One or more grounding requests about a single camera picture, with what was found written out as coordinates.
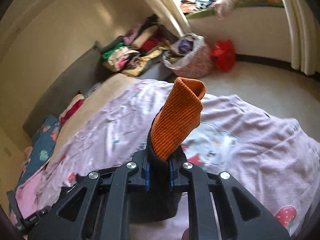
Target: dark baseboard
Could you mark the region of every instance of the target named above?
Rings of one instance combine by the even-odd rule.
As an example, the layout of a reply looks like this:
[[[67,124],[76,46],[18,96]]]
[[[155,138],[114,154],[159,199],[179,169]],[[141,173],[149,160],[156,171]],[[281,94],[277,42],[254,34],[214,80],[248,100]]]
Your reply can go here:
[[[268,58],[268,57],[258,57],[258,56],[251,56],[251,55],[243,55],[243,54],[236,54],[237,61],[245,61],[250,63],[256,63],[261,65],[268,65],[271,67],[278,67],[285,70],[289,70],[291,72],[295,72],[297,74],[303,75],[307,78],[312,78],[316,81],[320,82],[320,73],[316,72],[312,76],[307,76],[305,73],[301,72],[300,70],[295,70],[291,67],[291,63],[287,61],[282,61],[278,59]]]

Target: floor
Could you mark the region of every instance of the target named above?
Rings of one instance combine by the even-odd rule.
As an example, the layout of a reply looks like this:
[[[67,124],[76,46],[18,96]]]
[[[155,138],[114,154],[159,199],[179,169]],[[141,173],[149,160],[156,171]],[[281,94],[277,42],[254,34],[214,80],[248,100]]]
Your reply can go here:
[[[320,142],[320,82],[287,70],[236,62],[229,73],[215,70],[200,78],[207,93],[237,94],[242,100],[280,118],[295,118]]]

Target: metal bolt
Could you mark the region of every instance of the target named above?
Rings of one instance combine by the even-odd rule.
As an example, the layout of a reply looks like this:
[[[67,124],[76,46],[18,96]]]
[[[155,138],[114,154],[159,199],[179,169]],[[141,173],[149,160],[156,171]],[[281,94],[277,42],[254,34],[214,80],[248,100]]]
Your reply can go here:
[[[128,169],[134,169],[135,167],[137,167],[136,163],[134,163],[134,162],[127,163],[127,168]]]
[[[222,172],[222,173],[220,174],[220,177],[221,177],[222,179],[229,179],[229,178],[230,178],[230,174],[224,171],[224,172]]]
[[[96,171],[93,171],[89,174],[90,179],[96,179],[99,176],[99,174]]]
[[[191,169],[193,167],[192,163],[183,163],[182,166],[185,168],[185,169]]]

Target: orange cloth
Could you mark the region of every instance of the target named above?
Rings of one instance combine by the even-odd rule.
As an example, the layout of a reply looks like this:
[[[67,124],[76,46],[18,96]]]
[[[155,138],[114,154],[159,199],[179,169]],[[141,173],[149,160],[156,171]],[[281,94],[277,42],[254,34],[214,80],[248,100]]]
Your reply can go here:
[[[156,155],[167,160],[189,133],[199,126],[205,94],[204,84],[178,77],[151,128],[151,144]]]

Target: beige mattress edge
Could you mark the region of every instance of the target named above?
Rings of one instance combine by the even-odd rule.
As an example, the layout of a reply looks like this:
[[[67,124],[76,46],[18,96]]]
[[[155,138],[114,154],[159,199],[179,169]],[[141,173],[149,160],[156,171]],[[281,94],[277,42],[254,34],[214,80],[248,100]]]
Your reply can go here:
[[[130,85],[136,82],[138,82],[138,80],[135,78],[130,78],[123,74],[116,74],[107,79],[100,88],[90,95],[62,127],[48,166],[61,159],[60,150],[62,146],[65,145],[99,109],[112,99],[121,95]]]

